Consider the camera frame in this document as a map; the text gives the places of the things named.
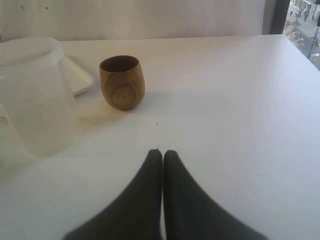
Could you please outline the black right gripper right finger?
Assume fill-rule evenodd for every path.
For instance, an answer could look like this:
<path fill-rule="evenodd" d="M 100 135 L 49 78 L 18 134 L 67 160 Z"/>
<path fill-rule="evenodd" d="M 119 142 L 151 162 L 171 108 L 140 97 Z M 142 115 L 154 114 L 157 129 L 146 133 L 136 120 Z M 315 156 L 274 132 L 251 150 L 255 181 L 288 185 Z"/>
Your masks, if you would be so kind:
<path fill-rule="evenodd" d="M 163 159 L 163 204 L 168 240 L 264 240 L 197 184 L 174 150 Z"/>

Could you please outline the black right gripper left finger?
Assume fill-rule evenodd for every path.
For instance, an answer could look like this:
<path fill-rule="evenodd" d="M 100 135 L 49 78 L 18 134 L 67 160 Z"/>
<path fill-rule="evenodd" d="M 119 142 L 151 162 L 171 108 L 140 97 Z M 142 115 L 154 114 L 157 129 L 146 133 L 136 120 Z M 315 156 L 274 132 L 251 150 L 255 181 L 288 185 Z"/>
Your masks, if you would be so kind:
<path fill-rule="evenodd" d="M 151 149 L 123 192 L 66 240 L 160 240 L 162 154 Z"/>

